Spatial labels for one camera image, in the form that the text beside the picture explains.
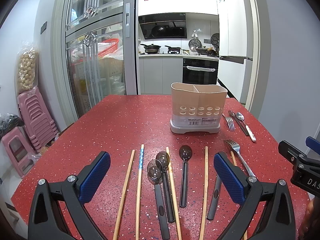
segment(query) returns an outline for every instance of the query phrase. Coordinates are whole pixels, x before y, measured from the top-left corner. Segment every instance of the red table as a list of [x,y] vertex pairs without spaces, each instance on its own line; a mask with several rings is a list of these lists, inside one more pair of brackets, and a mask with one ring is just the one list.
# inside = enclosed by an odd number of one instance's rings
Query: red table
[[[287,181],[298,228],[308,203],[308,195],[290,183],[292,165],[278,153],[278,143],[270,133],[239,102],[228,98],[224,109],[225,114],[229,109],[244,114],[246,122],[257,138],[256,143],[246,137],[236,123],[236,131],[230,132],[224,118],[220,121],[221,129],[217,134],[172,133],[169,127],[171,96],[108,96],[82,116],[50,147],[20,183],[12,201],[21,217],[28,222],[34,190],[39,179],[46,178],[49,182],[65,180],[70,174],[78,174],[101,150],[107,151],[111,155],[111,167],[92,201],[85,206],[105,236],[112,239],[131,150],[136,149],[118,238],[120,240],[135,239],[139,150],[140,145],[144,143],[140,239],[161,239],[159,222],[156,218],[154,189],[147,178],[146,168],[148,162],[168,146],[171,152],[176,194],[179,199],[182,160],[178,150],[181,145],[188,144],[193,149],[193,156],[188,162],[187,207],[179,208],[179,215],[182,238],[198,239],[204,191],[204,147],[209,147],[208,210],[216,177],[213,156],[219,151],[228,152],[223,140],[231,138],[240,144],[243,158],[260,181],[277,182],[279,178]],[[239,208],[239,205],[231,201],[223,185],[218,205],[214,220],[206,221],[205,239],[216,239]],[[250,224],[249,236],[258,223],[257,215],[260,216],[262,209],[263,203],[258,207],[257,214]],[[62,210],[73,236],[80,239],[65,206],[62,206]],[[169,228],[171,239],[178,239],[175,223],[169,224]]]

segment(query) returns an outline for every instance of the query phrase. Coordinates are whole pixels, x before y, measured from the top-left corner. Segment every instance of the kitchen counter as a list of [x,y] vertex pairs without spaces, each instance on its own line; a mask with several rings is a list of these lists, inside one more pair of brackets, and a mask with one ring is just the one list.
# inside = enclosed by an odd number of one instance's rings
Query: kitchen counter
[[139,57],[184,57],[184,58],[197,58],[197,59],[206,59],[212,61],[219,61],[219,57],[208,57],[203,55],[186,55],[186,54],[144,54],[139,55]]
[[[107,151],[111,156],[111,167],[93,199],[85,206],[102,233],[108,239],[112,239],[131,151],[136,149],[118,238],[119,240],[135,239],[139,149],[144,143],[140,239],[160,239],[155,194],[153,185],[147,178],[146,168],[148,162],[154,159],[159,151],[165,150],[166,146],[170,148],[177,201],[179,202],[182,160],[178,151],[181,145],[188,144],[193,149],[193,156],[188,162],[188,199],[187,207],[179,208],[179,216],[182,238],[196,240],[199,237],[203,204],[204,147],[209,147],[208,211],[217,175],[213,168],[213,157],[219,151],[229,152],[223,140],[231,138],[241,145],[243,158],[260,181],[275,183],[279,178],[286,180],[298,228],[309,198],[305,191],[290,183],[292,164],[278,153],[278,143],[265,127],[238,101],[227,98],[224,113],[227,114],[229,109],[244,114],[247,124],[257,138],[256,143],[246,137],[237,124],[235,124],[235,132],[229,131],[224,118],[220,121],[221,129],[217,134],[172,133],[169,126],[171,96],[107,96],[66,130],[45,152],[18,186],[12,202],[23,220],[28,222],[33,194],[39,179],[46,178],[49,182],[63,181],[70,174],[78,174],[85,165],[92,162],[100,151]],[[241,161],[238,157],[236,159],[244,171]],[[213,221],[206,220],[204,239],[217,239],[238,208],[239,205],[231,201],[222,185],[215,218]],[[61,204],[61,209],[71,233],[76,239],[81,239],[64,203]],[[262,210],[263,204],[261,203],[248,228],[249,237],[259,221],[257,215],[260,216]],[[175,223],[170,223],[169,228],[171,240],[176,240]]]

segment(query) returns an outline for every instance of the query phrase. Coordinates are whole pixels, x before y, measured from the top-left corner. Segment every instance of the white refrigerator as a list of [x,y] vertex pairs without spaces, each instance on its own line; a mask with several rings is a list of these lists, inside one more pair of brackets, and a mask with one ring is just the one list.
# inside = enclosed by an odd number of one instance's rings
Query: white refrigerator
[[248,96],[253,23],[250,0],[217,0],[220,28],[218,79],[240,102]]

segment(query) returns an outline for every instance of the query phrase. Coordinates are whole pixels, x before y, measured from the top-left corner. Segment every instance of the metal bolt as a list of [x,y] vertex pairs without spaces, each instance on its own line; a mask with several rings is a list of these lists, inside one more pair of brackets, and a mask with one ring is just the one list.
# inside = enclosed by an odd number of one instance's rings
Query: metal bolt
[[43,185],[45,183],[45,179],[40,179],[39,181],[38,181],[38,184],[39,185]]
[[255,176],[250,176],[250,177],[249,177],[249,181],[252,182],[252,183],[254,183],[254,182],[257,181],[257,178],[256,178]]
[[281,179],[281,180],[279,180],[279,184],[282,185],[282,186],[285,186],[285,184],[287,184],[287,183],[285,182],[284,179]]
[[76,180],[76,176],[75,175],[71,175],[71,176],[68,177],[68,181],[69,182],[73,182],[75,180]]

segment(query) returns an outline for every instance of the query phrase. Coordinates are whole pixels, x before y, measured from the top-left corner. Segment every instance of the fork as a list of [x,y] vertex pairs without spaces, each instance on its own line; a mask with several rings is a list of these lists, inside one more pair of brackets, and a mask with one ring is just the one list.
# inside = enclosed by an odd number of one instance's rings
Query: fork
[[240,145],[233,140],[224,140],[224,142],[227,143],[232,148],[232,150],[234,150],[238,154],[240,160],[242,161],[243,165],[247,169],[247,172],[249,173],[249,175],[255,177],[252,170],[250,169],[250,167],[247,165],[247,163],[245,162],[245,160],[242,158],[240,154]]
[[228,126],[229,126],[229,129],[230,131],[234,131],[235,130],[235,125],[233,123],[233,119],[231,117],[227,117],[225,116],[223,113],[222,115],[224,116],[224,118],[226,119],[227,123],[228,123]]

